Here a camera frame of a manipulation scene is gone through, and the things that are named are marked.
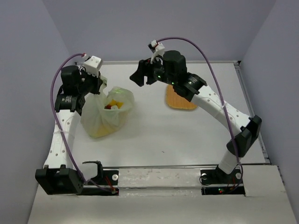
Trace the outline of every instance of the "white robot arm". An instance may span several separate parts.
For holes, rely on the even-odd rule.
[[[101,58],[84,54],[83,65],[66,66],[61,69],[62,86],[59,89],[55,112],[60,123],[70,155],[73,148],[75,131],[80,121],[85,95],[88,93],[100,94],[101,88],[107,85],[107,80],[100,75]],[[47,194],[79,193],[83,189],[83,180],[78,171],[73,169],[73,162],[61,130],[55,122],[52,143],[43,169],[36,170],[36,180]],[[80,165],[81,171],[87,180],[95,177],[102,166],[99,162],[87,162]]]
[[[205,181],[206,184],[227,183],[231,179],[230,175],[235,174],[233,171],[238,165],[238,160],[245,156],[258,138],[262,120],[258,116],[251,118],[227,102],[223,105],[220,97],[205,80],[187,72],[185,57],[178,51],[165,52],[162,43],[156,41],[152,41],[148,47],[153,56],[140,60],[137,71],[130,76],[137,85],[144,85],[144,77],[147,77],[146,84],[153,84],[156,81],[170,84],[179,96],[201,107],[229,129],[225,106],[237,151],[231,140],[227,144],[227,151],[221,162],[214,172],[209,172],[209,176],[205,176]]]

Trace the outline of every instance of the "sponge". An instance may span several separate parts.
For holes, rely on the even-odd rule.
[[[183,97],[180,97],[173,89],[172,85],[168,85],[166,88],[166,103],[172,109],[177,110],[194,110],[197,106],[190,103]]]

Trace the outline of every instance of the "purple cable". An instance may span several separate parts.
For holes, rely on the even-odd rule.
[[[232,139],[232,143],[233,143],[233,146],[234,146],[235,156],[236,156],[237,162],[238,162],[238,164],[239,164],[239,166],[240,166],[240,169],[241,169],[241,178],[240,178],[240,181],[238,182],[238,184],[236,185],[236,187],[235,187],[232,191],[228,192],[228,194],[229,194],[229,193],[233,192],[233,191],[234,191],[234,190],[241,184],[242,179],[243,179],[243,166],[242,166],[242,164],[240,163],[239,153],[238,153],[238,146],[237,146],[237,143],[236,143],[236,141],[235,141],[235,137],[234,137],[234,133],[233,133],[233,128],[232,128],[232,126],[231,126],[231,124],[230,124],[230,120],[229,120],[229,116],[228,116],[228,111],[227,111],[227,109],[226,109],[225,102],[224,102],[224,98],[223,98],[223,95],[222,95],[222,92],[221,92],[219,83],[218,83],[218,81],[217,81],[216,75],[215,75],[215,73],[214,73],[214,71],[213,71],[213,69],[212,69],[212,66],[211,66],[211,64],[210,64],[210,62],[209,62],[209,60],[208,60],[208,58],[206,57],[205,53],[204,53],[204,52],[199,48],[199,46],[197,46],[194,42],[192,42],[192,41],[190,41],[190,40],[188,40],[188,39],[186,39],[186,38],[183,38],[183,37],[176,37],[176,36],[162,38],[162,39],[160,39],[160,40],[157,40],[157,42],[166,41],[166,40],[182,40],[182,41],[186,41],[186,42],[192,44],[192,45],[193,45],[193,46],[194,46],[194,47],[195,47],[195,48],[202,54],[202,56],[204,57],[204,59],[205,59],[207,65],[209,66],[209,69],[210,69],[210,71],[211,71],[211,73],[212,73],[212,76],[213,76],[213,79],[214,79],[214,81],[215,81],[217,90],[218,90],[218,92],[219,92],[219,97],[220,97],[220,100],[221,100],[221,104],[222,104],[222,106],[223,106],[224,114],[225,114],[226,120],[227,120],[227,122],[228,122],[228,130],[229,130],[230,137],[231,137],[231,139]]]
[[[54,92],[54,84],[55,84],[55,81],[57,79],[57,76],[60,72],[60,70],[65,66],[66,63],[68,63],[71,59],[73,59],[74,57],[77,57],[77,56],[83,56],[84,54],[74,54],[72,56],[70,56],[69,58],[67,58],[63,63],[62,65],[58,68],[57,72],[55,73],[55,76],[53,78],[53,81],[52,81],[52,84],[51,84],[51,91],[50,91],[50,101],[51,101],[51,109],[52,109],[52,112],[53,112],[53,115],[54,115],[54,119],[58,125],[58,128],[61,130],[61,137],[62,137],[62,140],[64,142],[64,145],[65,145],[65,149],[67,151],[67,154],[69,155],[70,159],[71,159],[71,162],[73,163],[74,167],[76,168],[77,172],[79,173],[79,176],[81,177],[82,181],[86,184],[87,181],[86,179],[84,178],[83,176],[83,173],[80,171],[78,165],[76,164],[75,160],[74,160],[74,157],[72,156],[71,154],[71,150],[70,150],[70,147],[69,145],[67,144],[67,141],[66,141],[66,138],[65,138],[65,135],[64,135],[64,132],[63,132],[63,129],[61,127],[61,124],[59,122],[59,119],[56,115],[56,111],[55,111],[55,107],[54,107],[54,100],[53,100],[53,92]],[[98,188],[100,188],[101,190],[104,190],[104,191],[108,191],[106,190],[105,188],[101,188],[99,185],[96,185]]]

